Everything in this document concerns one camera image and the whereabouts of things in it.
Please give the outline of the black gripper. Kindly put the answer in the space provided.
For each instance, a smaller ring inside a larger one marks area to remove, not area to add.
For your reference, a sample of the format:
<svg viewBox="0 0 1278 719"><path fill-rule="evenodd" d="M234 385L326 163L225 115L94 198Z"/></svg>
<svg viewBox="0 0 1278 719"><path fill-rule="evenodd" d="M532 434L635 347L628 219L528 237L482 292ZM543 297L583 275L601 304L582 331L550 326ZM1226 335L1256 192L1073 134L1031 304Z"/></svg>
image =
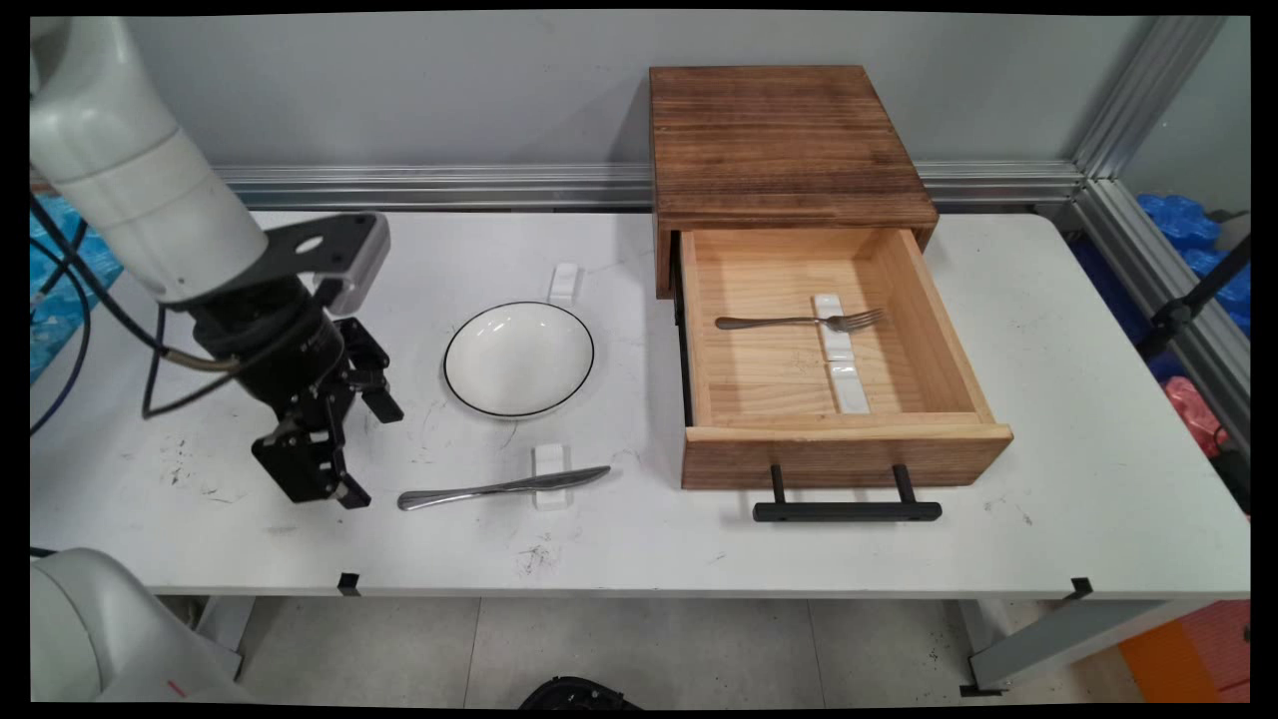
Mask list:
<svg viewBox="0 0 1278 719"><path fill-rule="evenodd" d="M371 504L348 473L345 418L354 396L346 388L323 395L331 378L355 391L382 423L403 420L389 395L389 352L357 319L334 323L302 278L224 292L192 307L193 336L215 359L249 363L236 382L273 410L279 424L256 438L252 455L291 502L337 501L343 508Z"/></svg>

